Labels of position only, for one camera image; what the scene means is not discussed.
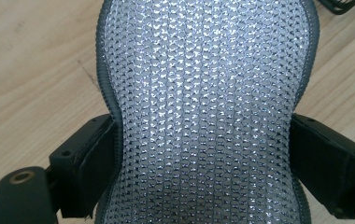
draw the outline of silver metallic mesh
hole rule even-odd
[[[308,29],[300,0],[114,0],[124,151],[104,221],[299,222],[288,144]]]

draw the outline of wood grain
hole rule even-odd
[[[47,167],[57,146],[88,119],[107,113],[95,77],[101,4],[0,1],[0,178],[25,166]],[[343,16],[318,2],[317,8],[318,55],[296,112],[355,141],[355,8]],[[313,223],[355,223],[336,220],[309,200]]]

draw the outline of woven metallic fabric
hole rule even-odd
[[[123,122],[105,223],[299,223],[289,128],[302,0],[114,0],[104,57]]]

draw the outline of wooden table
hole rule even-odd
[[[107,113],[95,74],[101,4],[0,0],[0,178],[25,166],[47,167],[56,147],[88,119]],[[317,7],[319,50],[296,112],[355,141],[355,8],[335,16]],[[355,223],[309,201],[313,223]]]

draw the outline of light brown wood floor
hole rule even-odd
[[[88,119],[107,113],[95,77],[101,4],[0,1],[0,178],[25,166],[47,167],[56,147]],[[317,6],[318,56],[296,111],[355,141],[355,8],[335,16]],[[336,220],[309,201],[313,223],[355,223]]]

